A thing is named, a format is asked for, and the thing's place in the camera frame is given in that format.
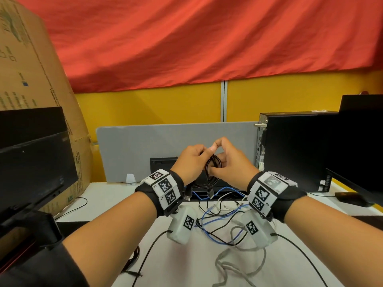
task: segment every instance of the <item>red curtain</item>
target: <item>red curtain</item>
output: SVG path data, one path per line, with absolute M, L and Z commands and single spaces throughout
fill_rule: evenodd
M 75 92 L 369 67 L 383 28 L 383 0 L 18 1 Z

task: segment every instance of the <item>wristband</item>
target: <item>wristband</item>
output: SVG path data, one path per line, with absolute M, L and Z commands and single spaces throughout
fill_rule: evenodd
M 284 222 L 286 212 L 298 198 L 307 195 L 297 183 L 276 172 L 260 172 L 251 179 L 247 190 L 249 205 L 263 217 Z
M 157 209 L 157 217 L 169 216 L 182 203 L 179 189 L 184 188 L 184 182 L 175 172 L 159 169 L 143 182 L 134 192 L 144 192 L 151 199 Z

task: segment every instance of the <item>computer mouse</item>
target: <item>computer mouse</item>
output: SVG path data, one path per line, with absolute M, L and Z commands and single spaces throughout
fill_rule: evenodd
M 335 193 L 336 198 L 343 203 L 353 204 L 361 207 L 370 207 L 374 203 L 368 202 L 365 198 L 359 193 Z

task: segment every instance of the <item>forearm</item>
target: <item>forearm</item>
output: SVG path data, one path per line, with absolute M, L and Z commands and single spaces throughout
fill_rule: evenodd
M 346 287 L 383 282 L 383 231 L 309 197 L 292 204 L 285 222 Z
M 64 240 L 89 285 L 111 286 L 157 217 L 146 194 L 137 192 Z

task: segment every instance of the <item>white desk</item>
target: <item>white desk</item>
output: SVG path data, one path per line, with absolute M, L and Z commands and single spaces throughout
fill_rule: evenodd
M 134 192 L 136 186 L 127 184 L 108 184 L 108 183 L 91 183 L 86 189 L 82 197 L 88 199 L 88 204 L 62 218 L 60 222 L 70 221 L 87 221 L 93 220 L 101 213 L 105 212 L 124 198 Z M 331 191 L 325 195 L 331 195 L 336 191 L 345 191 L 337 185 L 332 185 Z M 347 205 L 338 202 L 336 198 L 313 198 L 345 212 L 349 215 L 383 215 L 373 207 L 362 208 L 353 205 Z M 75 209 L 84 204 L 83 199 L 77 199 L 65 212 Z M 202 211 L 198 209 L 197 202 L 189 202 L 191 206 L 196 208 L 199 217 Z M 201 206 L 206 208 L 206 203 L 201 202 Z M 150 230 L 139 244 L 141 254 L 131 270 L 138 271 L 146 252 L 151 246 L 154 239 L 163 231 L 168 229 L 170 217 L 160 217 L 156 219 Z M 213 230 L 223 225 L 227 219 L 214 222 L 206 226 L 207 230 Z M 294 233 L 285 224 L 276 221 L 276 232 L 288 237 L 296 243 L 312 260 L 317 267 L 324 280 L 329 287 L 342 287 L 343 285 L 334 277 L 334 275 L 322 264 L 321 261 L 303 244 L 302 241 L 294 235 Z M 216 235 L 226 241 L 230 241 L 230 224 L 217 231 Z M 247 236 L 241 247 L 252 247 L 254 242 Z M 141 286 L 211 286 L 213 283 L 221 282 L 222 276 L 218 273 L 214 265 L 214 261 L 219 253 L 225 250 L 227 246 L 218 245 L 208 239 L 206 235 L 199 229 L 193 230 L 190 241 L 187 245 L 182 246 L 170 241 L 163 235 L 151 250 L 148 259 L 141 271 L 143 277 L 139 278 L 136 287 Z M 323 287 L 323 283 L 319 276 L 306 260 L 306 258 L 289 242 L 282 238 L 266 248 L 266 263 L 261 272 L 252 278 L 257 287 Z M 263 258 L 263 251 L 259 252 L 232 252 L 232 255 L 225 260 L 234 262 L 241 266 L 246 272 L 255 270 Z M 233 272 L 228 271 L 229 278 L 227 286 L 245 287 L 247 282 L 241 277 L 236 276 Z M 131 286 L 134 277 L 128 274 L 121 274 L 113 284 L 113 287 Z

